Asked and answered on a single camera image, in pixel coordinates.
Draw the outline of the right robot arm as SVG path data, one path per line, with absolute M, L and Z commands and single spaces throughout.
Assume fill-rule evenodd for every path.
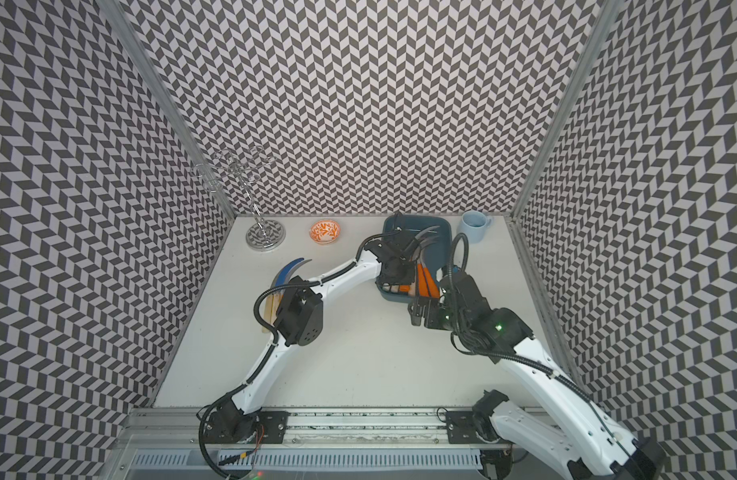
M 659 443 L 636 437 L 598 407 L 531 328 L 512 310 L 490 307 L 464 271 L 444 277 L 438 297 L 416 297 L 408 313 L 413 325 L 448 330 L 465 352 L 501 366 L 554 422 L 548 425 L 506 394 L 490 390 L 472 407 L 482 440 L 510 442 L 564 479 L 656 479 L 662 474 L 666 453 Z

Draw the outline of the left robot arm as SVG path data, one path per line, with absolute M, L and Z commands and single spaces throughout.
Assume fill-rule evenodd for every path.
M 198 442 L 238 443 L 252 437 L 256 414 L 292 355 L 322 333 L 328 303 L 366 282 L 410 283 L 424 236 L 424 232 L 406 229 L 374 234 L 344 264 L 308 280 L 294 276 L 262 292 L 252 312 L 256 322 L 270 332 L 270 341 L 240 386 L 202 408 Z

